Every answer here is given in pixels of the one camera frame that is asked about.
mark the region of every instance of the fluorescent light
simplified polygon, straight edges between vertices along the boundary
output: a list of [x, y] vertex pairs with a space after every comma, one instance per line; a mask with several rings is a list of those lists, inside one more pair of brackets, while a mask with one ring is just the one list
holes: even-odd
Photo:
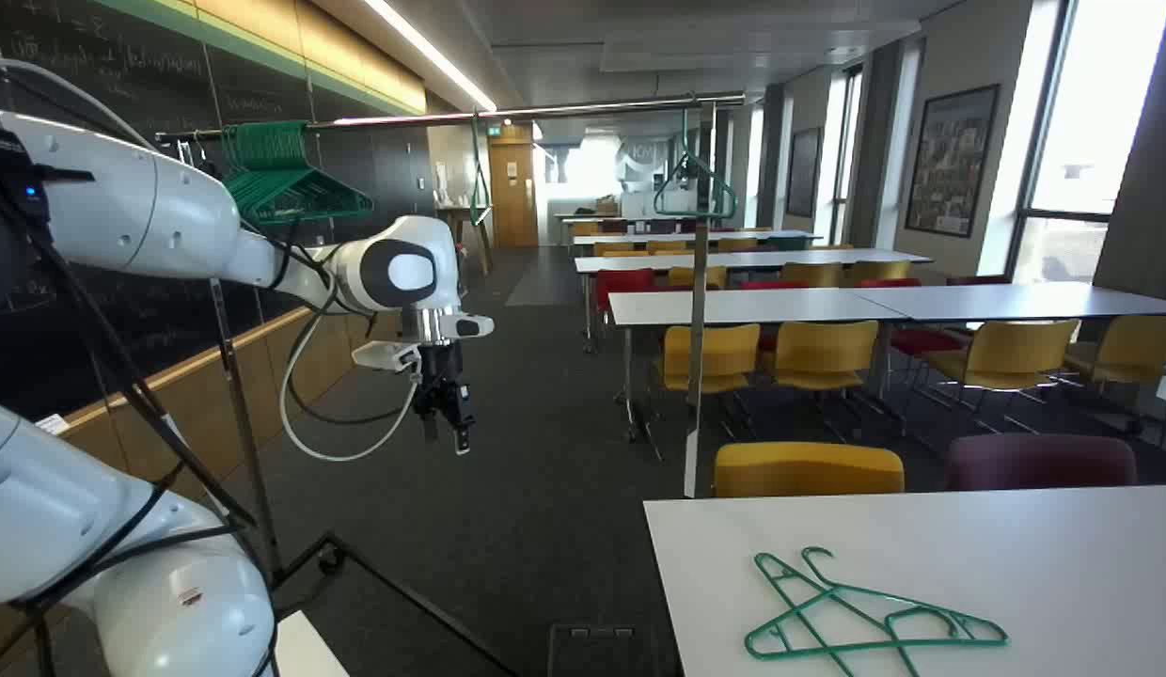
[[481, 112], [496, 112], [499, 107], [458, 67], [453, 64], [411, 20], [401, 20], [386, 0], [364, 0], [395, 36], [401, 36], [424, 59], [438, 64], [468, 98], [478, 103]]

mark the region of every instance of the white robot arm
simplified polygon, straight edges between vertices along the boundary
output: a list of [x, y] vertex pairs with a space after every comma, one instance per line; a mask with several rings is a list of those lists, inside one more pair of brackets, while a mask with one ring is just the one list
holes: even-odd
[[[424, 354], [419, 414], [443, 414], [468, 438], [455, 346], [494, 325], [464, 313], [455, 245], [438, 217], [400, 217], [376, 236], [295, 255], [241, 229], [229, 192], [183, 161], [0, 112], [0, 298], [26, 267], [11, 211], [44, 221], [66, 265], [227, 279], [340, 313], [401, 310], [415, 315], [401, 346]], [[0, 606], [60, 600], [84, 610], [117, 677], [249, 677], [267, 667], [270, 596], [217, 527], [206, 509], [155, 494], [0, 407]]]

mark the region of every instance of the metal stand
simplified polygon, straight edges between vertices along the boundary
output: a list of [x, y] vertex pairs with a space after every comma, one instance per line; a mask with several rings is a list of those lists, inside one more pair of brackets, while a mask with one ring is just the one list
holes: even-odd
[[261, 532], [263, 532], [263, 570], [267, 570], [267, 582], [270, 582], [270, 600], [273, 600], [273, 615], [291, 617], [296, 606], [278, 606], [283, 587], [306, 571], [312, 562], [320, 566], [325, 576], [340, 576], [345, 562], [355, 562], [367, 578], [385, 582], [386, 592], [395, 592], [400, 600], [407, 600], [411, 606], [419, 606], [424, 617], [431, 617], [443, 634], [453, 634], [455, 641], [464, 641], [471, 650], [478, 650], [488, 667], [496, 667], [499, 675], [515, 675], [494, 646], [484, 646], [464, 622], [455, 622], [453, 615], [438, 610], [429, 600], [421, 600], [419, 592], [401, 587], [400, 578], [391, 578], [386, 571], [379, 571], [376, 566], [367, 566], [355, 546], [345, 546], [340, 535], [325, 535], [315, 537], [302, 557], [295, 557], [291, 566], [283, 566], [278, 553], [278, 527], [270, 517], [270, 498], [267, 498], [267, 482], [261, 469], [261, 451], [253, 445], [253, 419], [246, 407], [246, 379], [241, 379], [241, 365], [236, 365], [236, 350], [229, 338], [229, 325], [227, 325], [227, 301], [223, 301], [223, 285], [212, 283], [212, 306], [213, 306], [213, 325], [217, 325], [217, 350], [223, 350], [223, 368], [229, 379], [229, 397], [232, 397], [232, 410], [236, 410], [236, 434], [241, 434], [241, 451], [246, 451], [246, 466], [253, 478], [253, 506], [261, 511]]

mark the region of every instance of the door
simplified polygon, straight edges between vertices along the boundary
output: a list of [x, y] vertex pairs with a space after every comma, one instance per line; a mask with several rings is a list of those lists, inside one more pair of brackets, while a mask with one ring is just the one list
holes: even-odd
[[494, 234], [496, 247], [539, 245], [535, 142], [494, 142]]

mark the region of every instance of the green wire hanger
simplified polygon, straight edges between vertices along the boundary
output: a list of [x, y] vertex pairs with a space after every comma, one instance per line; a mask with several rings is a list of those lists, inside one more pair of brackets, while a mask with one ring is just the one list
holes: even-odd
[[[843, 655], [853, 650], [894, 650], [894, 657], [906, 667], [911, 677], [916, 677], [916, 667], [911, 657], [911, 646], [1006, 646], [1007, 637], [999, 624], [985, 617], [972, 617], [949, 606], [932, 606], [923, 600], [873, 592], [873, 587], [850, 587], [838, 578], [829, 578], [817, 570], [817, 557], [834, 557], [825, 546], [800, 550], [800, 562], [811, 576], [791, 570], [776, 553], [757, 553], [757, 570], [772, 582], [772, 592], [786, 602], [786, 615], [772, 617], [767, 624], [752, 630], [745, 637], [745, 650], [760, 661], [786, 661], [786, 657], [825, 657], [834, 661], [845, 677], [853, 671]], [[809, 615], [838, 615], [859, 622], [869, 641], [850, 644], [829, 644], [829, 637], [817, 630]]]

